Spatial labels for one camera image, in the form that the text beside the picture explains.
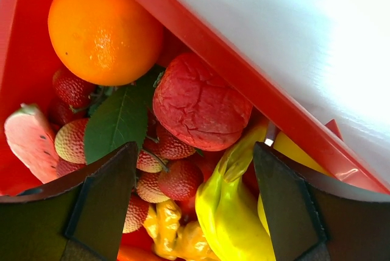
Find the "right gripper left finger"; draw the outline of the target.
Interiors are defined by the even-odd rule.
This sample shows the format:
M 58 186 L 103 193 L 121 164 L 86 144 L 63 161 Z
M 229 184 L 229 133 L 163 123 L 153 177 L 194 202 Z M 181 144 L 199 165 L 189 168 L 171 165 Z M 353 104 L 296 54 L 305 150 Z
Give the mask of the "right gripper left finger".
M 138 147 L 128 142 L 86 167 L 1 197 L 1 260 L 116 260 Z

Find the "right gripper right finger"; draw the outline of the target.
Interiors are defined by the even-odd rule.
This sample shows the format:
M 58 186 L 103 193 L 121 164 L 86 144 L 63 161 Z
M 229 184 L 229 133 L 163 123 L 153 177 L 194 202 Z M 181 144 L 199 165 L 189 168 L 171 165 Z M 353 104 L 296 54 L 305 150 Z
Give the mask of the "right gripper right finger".
M 343 183 L 260 142 L 253 162 L 277 260 L 389 260 L 389 195 Z

